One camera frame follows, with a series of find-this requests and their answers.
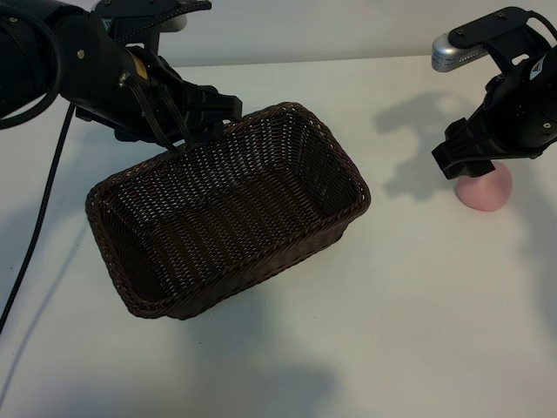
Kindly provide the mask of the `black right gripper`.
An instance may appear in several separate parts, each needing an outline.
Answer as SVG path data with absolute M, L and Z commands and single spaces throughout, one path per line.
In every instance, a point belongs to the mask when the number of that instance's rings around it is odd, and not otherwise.
M 469 119 L 445 130 L 432 155 L 447 179 L 479 178 L 491 160 L 537 158 L 556 141 L 556 49 L 490 54 L 500 76 Z

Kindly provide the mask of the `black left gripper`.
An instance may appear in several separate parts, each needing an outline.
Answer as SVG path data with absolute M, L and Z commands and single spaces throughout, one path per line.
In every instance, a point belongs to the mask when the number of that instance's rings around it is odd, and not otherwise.
M 157 54 L 118 44 L 92 14 L 62 19 L 55 34 L 65 54 L 62 97 L 79 118 L 110 127 L 122 142 L 172 149 L 196 137 L 220 141 L 222 121 L 242 117 L 237 96 L 186 82 Z

